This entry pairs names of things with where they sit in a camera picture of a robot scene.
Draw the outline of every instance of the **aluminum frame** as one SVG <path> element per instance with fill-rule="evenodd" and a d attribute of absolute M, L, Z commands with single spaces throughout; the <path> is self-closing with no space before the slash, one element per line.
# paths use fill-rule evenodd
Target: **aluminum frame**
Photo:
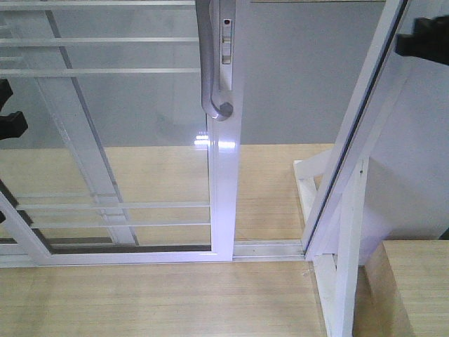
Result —
<path fill-rule="evenodd" d="M 407 5 L 408 0 L 385 3 L 301 238 L 306 260 L 313 260 L 320 254 L 320 243 L 326 236 L 328 223 L 378 117 L 378 111 L 370 112 L 369 116 L 363 113 L 382 72 L 383 61 L 391 52 L 393 35 Z"/>
<path fill-rule="evenodd" d="M 237 1 L 236 7 L 236 22 L 241 22 L 241 24 L 236 25 L 235 34 L 243 34 L 243 18 L 247 4 L 245 1 Z M 241 110 L 243 105 L 244 45 L 244 39 L 240 38 L 234 46 L 234 71 L 236 75 L 234 76 L 234 92 L 230 97 L 232 104 L 236 108 L 234 114 L 228 120 L 221 122 L 214 121 L 210 117 L 207 118 L 210 137 L 208 158 L 210 204 L 212 205 L 210 208 L 210 222 L 212 224 L 211 251 L 51 254 L 33 233 L 32 228 L 26 224 L 14 207 L 9 204 L 5 196 L 0 194 L 0 209 L 7 217 L 4 223 L 5 228 L 11 233 L 16 242 L 23 247 L 24 251 L 33 257 L 39 265 L 232 261 L 239 173 Z"/>

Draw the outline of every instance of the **glass panel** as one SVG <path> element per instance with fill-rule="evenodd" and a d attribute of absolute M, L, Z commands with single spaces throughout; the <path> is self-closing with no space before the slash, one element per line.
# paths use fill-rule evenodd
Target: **glass panel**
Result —
<path fill-rule="evenodd" d="M 106 228 L 44 228 L 40 230 L 45 238 L 52 243 L 52 239 L 74 239 L 74 238 L 109 238 Z"/>
<path fill-rule="evenodd" d="M 49 223 L 56 227 L 72 224 L 70 228 L 41 229 L 50 244 L 71 239 L 71 244 L 78 242 L 85 246 L 89 239 L 99 238 L 111 246 L 109 233 L 114 229 L 83 227 L 80 223 L 115 219 L 131 225 L 132 222 L 210 222 L 207 207 L 125 209 L 112 214 L 114 211 L 81 210 L 75 206 L 117 202 L 208 203 L 208 130 L 201 108 L 198 33 L 193 8 L 134 11 L 103 7 L 89 11 L 7 13 L 4 22 L 11 27 L 5 33 L 10 38 L 192 38 L 189 42 L 169 44 L 0 48 L 1 55 L 24 56 L 24 62 L 15 65 L 1 63 L 3 68 L 192 69 L 190 73 L 179 74 L 10 80 L 15 94 L 2 113 L 24 111 L 29 129 L 19 139 L 0 143 L 0 178 L 20 204 L 29 206 L 27 215 L 37 227 Z M 109 185 L 106 183 L 105 187 L 98 178 L 106 179 Z M 73 204 L 73 209 L 51 206 L 33 209 L 31 205 L 35 204 Z M 209 225 L 134 230 L 140 246 L 210 244 Z"/>
<path fill-rule="evenodd" d="M 20 203 L 92 202 L 34 79 L 9 79 L 14 94 L 2 115 L 23 111 L 28 129 L 0 141 L 0 179 Z M 68 197 L 76 196 L 69 201 Z"/>
<path fill-rule="evenodd" d="M 0 223 L 0 241 L 2 239 L 12 239 L 12 237 L 9 235 L 9 233 L 6 231 L 3 224 Z"/>
<path fill-rule="evenodd" d="M 210 226 L 135 227 L 142 246 L 210 244 Z"/>
<path fill-rule="evenodd" d="M 237 240 L 302 236 L 293 162 L 335 142 L 383 6 L 250 5 Z"/>

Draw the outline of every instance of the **door handle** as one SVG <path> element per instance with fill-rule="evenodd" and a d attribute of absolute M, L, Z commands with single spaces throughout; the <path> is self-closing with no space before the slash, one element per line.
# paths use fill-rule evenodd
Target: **door handle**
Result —
<path fill-rule="evenodd" d="M 201 63 L 201 106 L 206 114 L 213 119 L 224 121 L 230 118 L 234 107 L 229 102 L 222 103 L 220 107 L 217 107 L 213 102 L 215 51 L 209 5 L 210 0 L 195 0 L 199 36 L 199 58 Z"/>

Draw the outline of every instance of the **horizontal bar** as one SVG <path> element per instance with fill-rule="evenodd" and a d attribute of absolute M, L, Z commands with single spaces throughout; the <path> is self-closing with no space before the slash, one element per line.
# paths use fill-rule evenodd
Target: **horizontal bar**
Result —
<path fill-rule="evenodd" d="M 7 1 L 0 11 L 55 11 L 107 9 L 193 9 L 195 1 Z"/>
<path fill-rule="evenodd" d="M 29 209 L 67 209 L 67 210 L 101 210 L 101 209 L 187 209 L 206 208 L 208 202 L 122 202 L 116 204 L 21 204 L 18 211 Z"/>
<path fill-rule="evenodd" d="M 304 260 L 299 240 L 236 241 L 233 261 Z"/>
<path fill-rule="evenodd" d="M 83 192 L 61 192 L 61 193 L 26 193 L 26 194 L 15 194 L 16 199 L 34 199 L 34 198 L 77 198 L 77 197 L 91 197 L 89 193 Z"/>
<path fill-rule="evenodd" d="M 91 223 L 33 223 L 31 228 L 97 228 L 97 227 L 174 227 L 174 226 L 207 226 L 204 221 L 189 222 L 133 222 L 133 221 L 100 221 Z"/>
<path fill-rule="evenodd" d="M 79 77 L 108 74 L 189 74 L 199 68 L 2 69 L 0 77 Z"/>
<path fill-rule="evenodd" d="M 129 43 L 197 44 L 197 37 L 63 37 L 53 39 L 0 39 L 0 47 L 110 46 Z"/>
<path fill-rule="evenodd" d="M 53 249 L 53 254 L 114 254 L 114 253 L 175 253 L 211 252 L 210 244 L 185 244 L 179 246 L 90 246 Z"/>
<path fill-rule="evenodd" d="M 22 60 L 22 56 L 0 56 L 0 62 L 18 62 Z"/>

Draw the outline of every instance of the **metal bar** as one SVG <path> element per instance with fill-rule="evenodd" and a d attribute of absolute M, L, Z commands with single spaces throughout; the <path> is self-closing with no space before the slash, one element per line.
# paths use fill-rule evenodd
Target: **metal bar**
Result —
<path fill-rule="evenodd" d="M 197 44 L 197 37 L 61 37 L 49 39 L 0 39 L 0 47 L 111 46 L 121 44 Z"/>
<path fill-rule="evenodd" d="M 237 241 L 233 261 L 301 261 L 304 260 L 299 240 Z"/>
<path fill-rule="evenodd" d="M 27 193 L 16 194 L 16 199 L 34 199 L 34 198 L 77 198 L 77 197 L 91 197 L 89 193 L 77 192 L 62 192 L 62 193 Z"/>
<path fill-rule="evenodd" d="M 333 337 L 352 337 L 368 161 L 369 159 L 365 159 L 358 162 L 342 195 L 331 323 Z"/>
<path fill-rule="evenodd" d="M 314 260 L 314 269 L 326 333 L 328 337 L 331 337 L 334 316 L 335 277 L 337 276 L 333 255 L 323 254 L 317 256 Z"/>
<path fill-rule="evenodd" d="M 92 75 L 125 74 L 191 74 L 199 68 L 95 68 L 95 69 L 2 69 L 2 77 L 79 77 Z"/>
<path fill-rule="evenodd" d="M 33 260 L 43 262 L 51 254 L 45 244 L 33 233 L 29 225 L 23 220 L 14 206 L 8 201 L 3 192 L 0 191 L 0 211 L 6 220 L 2 223 L 14 240 L 20 245 Z"/>
<path fill-rule="evenodd" d="M 17 62 L 22 60 L 22 56 L 0 56 L 0 62 Z"/>
<path fill-rule="evenodd" d="M 67 209 L 67 210 L 101 210 L 101 209 L 183 209 L 205 208 L 208 202 L 117 202 L 113 204 L 21 204 L 18 211 L 27 209 Z"/>
<path fill-rule="evenodd" d="M 56 11 L 107 9 L 193 9 L 194 1 L 7 1 L 0 11 Z"/>
<path fill-rule="evenodd" d="M 92 223 L 33 223 L 31 228 L 96 228 L 96 227 L 174 227 L 174 226 L 210 226 L 204 221 L 167 221 L 158 223 L 133 221 L 101 221 Z"/>

